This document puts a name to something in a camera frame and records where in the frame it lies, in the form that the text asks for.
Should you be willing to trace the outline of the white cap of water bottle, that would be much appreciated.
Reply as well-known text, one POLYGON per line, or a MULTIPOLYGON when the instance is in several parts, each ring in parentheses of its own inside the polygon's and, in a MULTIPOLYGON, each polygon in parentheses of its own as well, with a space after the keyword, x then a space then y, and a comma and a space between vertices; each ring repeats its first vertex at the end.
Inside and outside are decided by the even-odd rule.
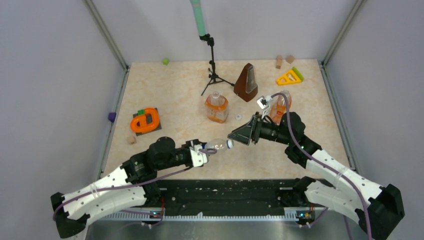
POLYGON ((226 145, 228 149, 232 149, 234 147, 234 141, 233 140, 227 140, 226 145))

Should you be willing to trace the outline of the blue label water bottle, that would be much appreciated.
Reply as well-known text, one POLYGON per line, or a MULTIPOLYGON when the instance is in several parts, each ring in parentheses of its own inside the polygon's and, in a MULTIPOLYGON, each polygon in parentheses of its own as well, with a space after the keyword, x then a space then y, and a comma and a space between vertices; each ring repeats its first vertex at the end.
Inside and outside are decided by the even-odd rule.
POLYGON ((215 155, 215 154, 223 153, 226 150, 229 150, 227 148, 227 140, 217 138, 207 142, 203 146, 202 151, 209 155, 215 155))

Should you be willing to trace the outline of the orange tea bottle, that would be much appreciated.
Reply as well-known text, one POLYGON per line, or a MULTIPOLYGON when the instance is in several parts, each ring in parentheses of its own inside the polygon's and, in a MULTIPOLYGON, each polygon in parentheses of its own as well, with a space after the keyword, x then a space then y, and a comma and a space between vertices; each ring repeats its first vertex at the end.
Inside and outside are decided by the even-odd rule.
MULTIPOLYGON (((288 90, 283 90, 281 93, 286 96, 288 106, 290 108, 292 104, 292 96, 290 92, 288 90)), ((275 101, 273 102, 269 116, 275 124, 279 125, 283 115, 287 112, 286 101, 281 95, 276 96, 274 99, 275 101)))
POLYGON ((229 115, 229 101, 218 91, 209 94, 204 102, 206 116, 209 120, 224 123, 229 115))

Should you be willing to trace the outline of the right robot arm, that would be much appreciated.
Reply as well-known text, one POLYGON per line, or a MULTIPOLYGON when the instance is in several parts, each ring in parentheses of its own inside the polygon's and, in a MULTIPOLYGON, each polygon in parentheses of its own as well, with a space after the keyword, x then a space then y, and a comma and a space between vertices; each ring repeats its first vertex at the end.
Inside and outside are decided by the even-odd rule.
POLYGON ((230 140, 249 145, 260 139, 286 145, 294 164, 318 174, 329 184, 303 177, 293 192, 299 206, 324 206, 357 223, 372 240, 386 240, 405 217, 401 191, 393 184, 375 183, 337 161, 305 134, 296 112, 283 115, 280 124, 270 123, 256 112, 250 121, 228 134, 230 140))

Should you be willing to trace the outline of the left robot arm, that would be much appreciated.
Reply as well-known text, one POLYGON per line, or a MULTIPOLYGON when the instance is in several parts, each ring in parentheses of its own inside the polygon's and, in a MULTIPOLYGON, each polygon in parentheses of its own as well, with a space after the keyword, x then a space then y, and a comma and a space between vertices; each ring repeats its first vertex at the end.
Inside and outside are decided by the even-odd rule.
POLYGON ((160 202, 158 172, 178 166, 186 170, 208 162, 205 143, 198 139, 176 147, 167 136, 160 137, 147 150, 132 155, 115 170, 71 193, 57 192, 50 197, 52 219, 62 239, 76 236, 97 220, 125 210, 160 202))

